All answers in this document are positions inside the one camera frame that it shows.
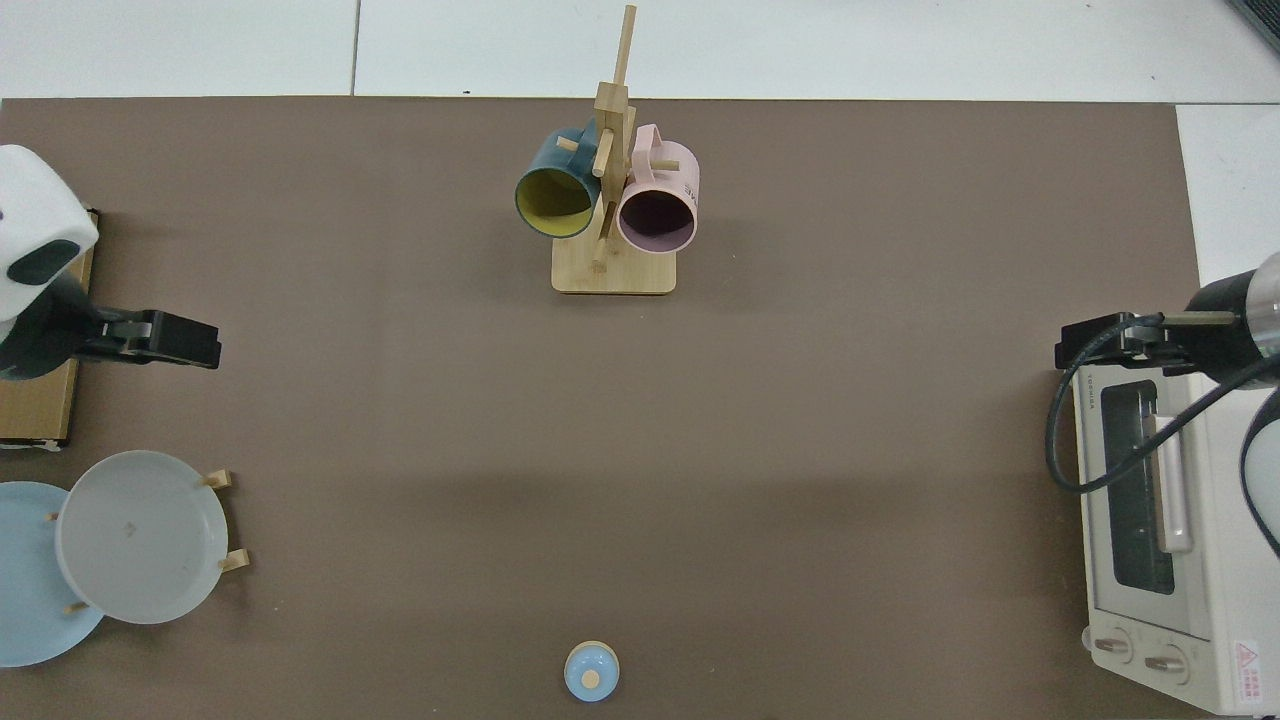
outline toaster oven handle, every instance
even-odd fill
[[[1165,429],[1172,418],[1148,415],[1147,437]],[[1152,462],[1152,484],[1156,491],[1156,542],[1165,552],[1190,552],[1192,532],[1187,512],[1187,482],[1183,474],[1181,433],[1174,433],[1157,450]]]

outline brown mat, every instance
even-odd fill
[[[72,446],[0,477],[230,468],[253,565],[0,671],[0,715],[1199,715],[1080,647],[1039,452],[1059,325],[1197,287],[1174,110],[637,105],[703,168],[667,297],[557,295],[515,213],[586,101],[6,100],[104,211],[95,301],[224,352],[84,366]]]

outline toaster oven door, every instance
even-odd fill
[[[1082,452],[1091,478],[1114,466],[1157,427],[1189,404],[1179,378],[1133,370],[1091,387]],[[1179,436],[1196,432],[1188,425]],[[1203,562],[1196,543],[1196,482],[1180,443],[1134,466],[1087,498],[1094,603],[1100,610],[1210,639]],[[1171,520],[1178,512],[1180,520]],[[1180,527],[1179,536],[1169,530]]]

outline mug handle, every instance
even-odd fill
[[[635,173],[636,182],[654,182],[649,154],[659,145],[662,136],[658,135],[658,126],[649,123],[636,128],[636,145],[631,150],[631,172]]]

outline blue lid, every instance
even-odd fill
[[[598,702],[618,687],[618,656],[613,648],[588,641],[573,648],[564,661],[564,684],[582,702]]]
[[[56,523],[46,520],[63,507],[67,491],[45,483],[0,483],[0,667],[44,662],[76,647],[102,612],[79,602],[54,550]]]

